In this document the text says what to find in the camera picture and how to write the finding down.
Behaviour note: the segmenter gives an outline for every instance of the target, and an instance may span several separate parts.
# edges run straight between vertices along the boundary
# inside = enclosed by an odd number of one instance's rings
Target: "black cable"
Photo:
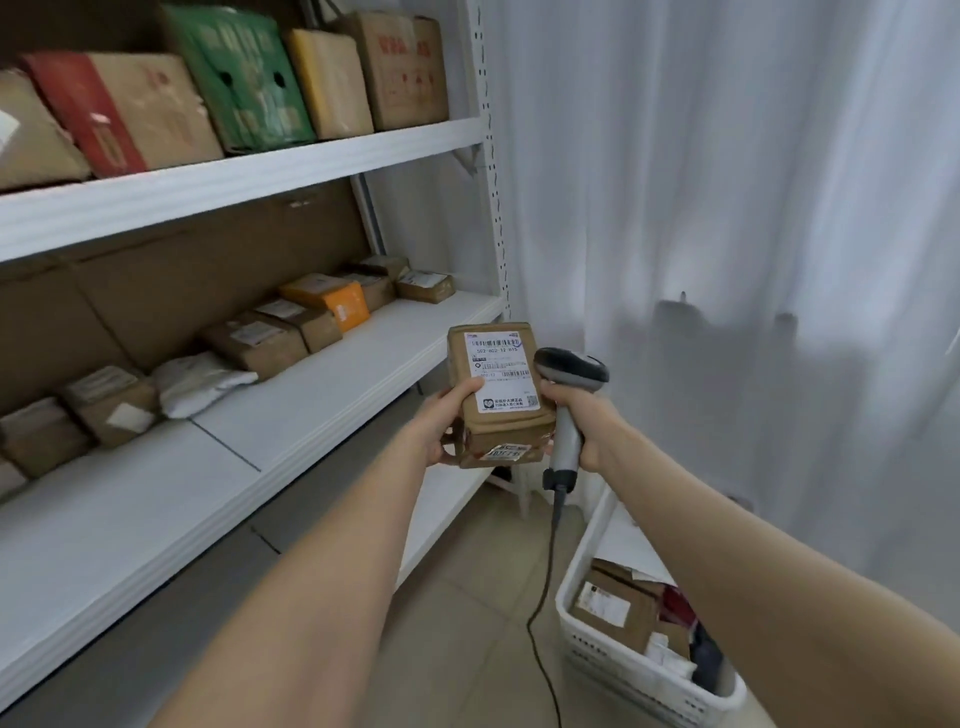
[[[557,692],[553,689],[553,683],[550,676],[543,666],[540,659],[540,653],[537,650],[537,639],[534,637],[533,623],[540,615],[543,609],[543,602],[546,601],[547,594],[550,592],[550,576],[553,574],[553,546],[557,540],[557,526],[560,524],[560,516],[564,510],[564,501],[566,500],[566,490],[558,488],[553,494],[553,518],[550,520],[550,546],[547,547],[546,555],[546,579],[543,582],[543,592],[540,594],[540,601],[537,602],[537,608],[527,619],[527,634],[530,635],[530,645],[534,648],[534,659],[537,660],[537,667],[540,668],[540,674],[546,680],[546,687],[550,690],[550,697],[553,698],[553,710],[557,714],[557,728],[564,728],[564,719],[560,715],[560,701],[557,700]]]

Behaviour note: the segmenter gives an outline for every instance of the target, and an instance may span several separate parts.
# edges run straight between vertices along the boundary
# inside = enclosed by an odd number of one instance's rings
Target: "cardboard box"
[[[49,51],[27,54],[23,60],[97,177],[147,171],[88,54]]]
[[[391,301],[396,301],[394,283],[385,276],[369,276],[366,273],[344,273],[344,280],[355,280],[363,289],[367,310],[373,313]]]
[[[183,56],[228,152],[316,141],[276,22],[213,6],[160,6],[171,49]]]
[[[334,27],[357,42],[379,132],[450,118],[440,23],[393,12],[352,12]]]
[[[591,566],[570,606],[570,615],[642,655],[660,609],[657,592],[649,586],[658,585],[614,578]]]
[[[245,312],[204,329],[202,338],[218,354],[239,367],[270,379],[308,355],[297,328],[285,321],[269,323],[260,314]]]
[[[556,426],[553,402],[540,396],[533,367],[537,350],[529,324],[475,324],[446,336],[450,384],[472,376],[487,381],[464,400],[454,428],[461,468],[538,462]]]
[[[104,88],[147,169],[222,159],[186,63],[161,53],[91,53]]]
[[[290,59],[320,139],[373,133],[356,41],[323,31],[291,31]]]
[[[0,418],[0,434],[4,453],[29,477],[41,477],[90,449],[86,433],[53,397]]]
[[[0,71],[0,189],[84,180],[90,167],[20,71]]]
[[[292,301],[274,299],[259,305],[254,313],[262,314],[268,323],[271,319],[280,319],[296,327],[310,353],[317,353],[344,338],[336,318],[326,309],[306,308]]]
[[[370,318],[363,289],[355,280],[344,280],[322,273],[308,273],[280,286],[280,295],[308,308],[327,308],[346,333]]]
[[[159,419],[153,381],[112,364],[67,385],[63,397],[107,448],[142,435]]]
[[[453,277],[443,273],[408,271],[396,280],[396,294],[402,299],[439,303],[454,293]]]
[[[400,255],[370,255],[362,260],[348,263],[344,270],[367,273],[371,276],[386,276],[396,282],[400,276],[410,271],[410,261]]]
[[[0,455],[0,503],[18,493],[27,484],[27,477]]]

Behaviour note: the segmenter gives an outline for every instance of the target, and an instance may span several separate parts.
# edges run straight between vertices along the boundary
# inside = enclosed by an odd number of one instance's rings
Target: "shelf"
[[[251,525],[286,551],[316,523],[405,422],[423,397],[388,406],[275,500]],[[491,469],[427,470],[397,585],[446,530]],[[145,728],[190,665],[276,555],[248,528],[215,545],[150,596],[61,672],[0,717],[0,728]]]
[[[442,362],[448,328],[502,309],[502,299],[463,291],[438,304],[390,303],[195,423],[165,423],[91,453],[5,504],[0,710]],[[441,522],[469,487],[458,484],[449,505],[424,507]],[[415,518],[411,558],[436,538],[424,518],[434,516]]]
[[[237,205],[484,139],[479,117],[0,195],[0,261]]]
[[[395,301],[321,355],[237,392],[194,421],[286,482],[345,440],[446,358],[446,332],[492,321],[503,300],[458,291],[442,303]]]
[[[241,521],[232,502],[257,475],[170,422],[0,508],[0,710]]]

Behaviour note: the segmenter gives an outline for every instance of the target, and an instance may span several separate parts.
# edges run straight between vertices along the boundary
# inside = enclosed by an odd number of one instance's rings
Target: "hand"
[[[611,437],[621,427],[629,427],[609,400],[576,387],[544,380],[540,390],[557,404],[570,408],[573,421],[584,433],[584,448],[580,451],[580,467],[588,473],[599,473],[606,458]]]
[[[460,414],[464,400],[483,386],[483,378],[466,379],[452,389],[445,389],[426,399],[404,432],[414,447],[422,448],[427,467],[437,463],[456,465],[453,455],[444,450],[442,440],[447,429]]]

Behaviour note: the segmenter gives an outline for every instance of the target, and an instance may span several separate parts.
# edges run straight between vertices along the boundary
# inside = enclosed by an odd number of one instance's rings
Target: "white plastic bag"
[[[171,420],[192,417],[234,387],[255,381],[256,372],[232,369],[213,352],[171,359],[154,369],[160,406]]]

